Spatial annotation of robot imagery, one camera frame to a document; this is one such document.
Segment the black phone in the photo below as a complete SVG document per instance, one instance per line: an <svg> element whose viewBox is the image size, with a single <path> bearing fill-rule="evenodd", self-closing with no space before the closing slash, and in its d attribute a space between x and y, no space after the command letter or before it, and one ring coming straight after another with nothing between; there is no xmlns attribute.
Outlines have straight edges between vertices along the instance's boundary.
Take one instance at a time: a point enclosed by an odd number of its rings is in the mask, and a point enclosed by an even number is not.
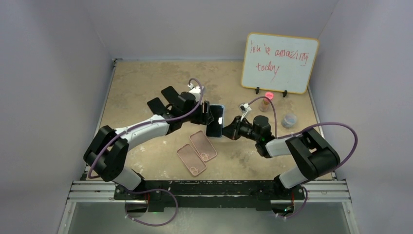
<svg viewBox="0 0 413 234"><path fill-rule="evenodd" d="M161 94L164 96L164 98L169 104L175 105L179 101L179 94L172 86L164 88L161 91Z"/></svg>

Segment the pink phone case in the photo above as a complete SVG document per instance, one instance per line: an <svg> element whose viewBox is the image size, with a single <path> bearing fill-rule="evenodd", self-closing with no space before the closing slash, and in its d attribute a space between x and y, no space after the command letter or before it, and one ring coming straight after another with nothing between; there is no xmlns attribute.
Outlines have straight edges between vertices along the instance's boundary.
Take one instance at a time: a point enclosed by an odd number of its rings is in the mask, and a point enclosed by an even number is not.
<svg viewBox="0 0 413 234"><path fill-rule="evenodd" d="M190 144L179 148L177 154L192 176L199 176L207 168L207 165Z"/></svg>
<svg viewBox="0 0 413 234"><path fill-rule="evenodd" d="M189 139L203 162L214 159L218 153L203 131L197 131L189 136Z"/></svg>

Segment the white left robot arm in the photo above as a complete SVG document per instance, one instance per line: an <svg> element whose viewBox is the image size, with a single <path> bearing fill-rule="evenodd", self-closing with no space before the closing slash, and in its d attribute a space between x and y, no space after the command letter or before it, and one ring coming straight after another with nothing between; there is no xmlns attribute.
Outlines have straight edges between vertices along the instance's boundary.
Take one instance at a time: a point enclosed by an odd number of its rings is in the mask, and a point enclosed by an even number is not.
<svg viewBox="0 0 413 234"><path fill-rule="evenodd" d="M128 127L101 127L87 148L83 159L105 182L115 182L126 188L132 199L145 194L144 178L125 165L128 151L153 138L179 130L185 122L208 125L213 121L210 102L203 94L177 93L171 87L162 91L168 104L156 97L147 105L153 113L149 119Z"/></svg>

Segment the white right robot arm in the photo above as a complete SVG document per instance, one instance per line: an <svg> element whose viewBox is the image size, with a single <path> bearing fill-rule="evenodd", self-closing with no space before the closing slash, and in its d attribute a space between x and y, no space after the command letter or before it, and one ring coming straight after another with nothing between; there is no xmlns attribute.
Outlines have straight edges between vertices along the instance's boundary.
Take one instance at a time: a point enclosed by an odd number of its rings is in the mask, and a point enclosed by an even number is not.
<svg viewBox="0 0 413 234"><path fill-rule="evenodd" d="M318 178L341 162L335 149L314 128L297 136L277 139L265 116L254 117L252 123L236 116L223 128L222 134L231 140L245 137L255 141L257 152L265 158L292 156L296 166L274 178L273 191L279 198L286 198L293 187Z"/></svg>

